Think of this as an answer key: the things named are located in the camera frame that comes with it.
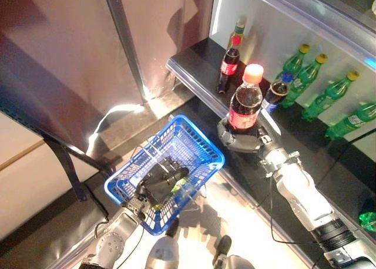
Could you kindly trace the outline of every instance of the white shelf wall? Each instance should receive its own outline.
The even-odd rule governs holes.
[[[321,67],[315,82],[297,99],[307,107],[328,86],[330,80],[343,78],[350,70],[356,69],[360,78],[352,84],[346,95],[330,109],[319,115],[324,123],[333,125],[359,107],[360,102],[376,101],[376,72],[337,47],[339,41],[323,38],[322,29],[306,27],[293,18],[276,10],[262,0],[214,0],[211,17],[210,38],[226,47],[240,16],[246,17],[244,42],[240,48],[241,60],[245,64],[259,63],[264,66],[264,77],[273,81],[281,71],[283,63],[297,52],[302,43],[311,45],[304,64],[312,62],[323,52],[328,61]],[[376,120],[345,136],[347,140],[367,133],[376,127]],[[367,156],[375,159],[375,137],[371,142],[362,141],[356,146]]]

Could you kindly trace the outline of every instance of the red label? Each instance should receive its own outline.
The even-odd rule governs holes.
[[[221,64],[221,72],[226,75],[232,75],[235,73],[237,68],[237,64],[235,65],[229,65],[228,63],[222,61]]]
[[[236,129],[248,129],[251,128],[257,119],[257,113],[252,115],[241,115],[236,113],[232,108],[230,108],[229,122]]]

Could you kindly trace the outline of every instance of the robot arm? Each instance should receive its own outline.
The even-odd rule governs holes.
[[[279,193],[313,235],[333,267],[376,268],[376,252],[356,238],[335,214],[327,199],[316,189],[312,177],[304,171],[299,153],[288,154],[278,142],[280,133],[272,127],[276,124],[261,110],[257,126],[248,135],[231,134],[227,119],[221,120],[217,128],[219,138],[229,149],[258,154],[267,177],[273,177]]]
[[[79,269],[111,269],[122,255],[126,240],[143,221],[146,201],[132,198],[109,221],[103,234],[88,248]]]

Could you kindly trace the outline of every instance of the bottle label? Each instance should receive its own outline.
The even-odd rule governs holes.
[[[271,113],[277,106],[277,103],[269,103],[265,99],[263,99],[263,102],[261,103],[261,107],[265,109],[268,113]]]
[[[232,74],[235,73],[236,68],[237,68],[237,64],[235,64],[235,65],[229,65],[229,64],[226,63],[224,60],[222,61],[222,64],[221,64],[221,72],[222,72],[223,74],[226,74],[226,75],[232,75]]]
[[[299,88],[303,83],[301,82],[300,78],[296,78],[293,82],[294,88]]]
[[[230,108],[229,122],[236,129],[251,128],[257,119],[257,113],[252,115],[241,115]]]
[[[318,106],[321,106],[323,109],[328,109],[331,107],[331,105],[335,102],[331,97],[329,96],[324,96],[324,97],[318,97],[316,104]]]
[[[243,34],[244,32],[244,25],[240,26],[240,25],[236,25],[235,26],[235,33],[236,34]]]
[[[365,122],[360,120],[356,115],[350,115],[349,117],[347,117],[347,119],[355,127],[361,127],[365,124]]]

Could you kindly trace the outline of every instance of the cola bottle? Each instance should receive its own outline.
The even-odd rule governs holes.
[[[240,59],[239,45],[241,42],[241,37],[233,36],[231,41],[231,46],[226,50],[226,53],[222,59],[220,76],[217,85],[217,92],[219,94],[224,94],[229,89],[230,76],[235,74],[237,64],[239,63]]]
[[[230,103],[229,130],[232,133],[246,132],[255,124],[263,100],[259,88],[263,72],[261,65],[246,66],[243,84],[237,88]]]
[[[278,103],[281,102],[287,95],[288,87],[293,80],[293,77],[293,74],[287,72],[283,74],[281,81],[277,80],[274,83],[270,84],[265,98],[261,103],[261,107],[268,113],[272,113],[272,111],[278,106]]]

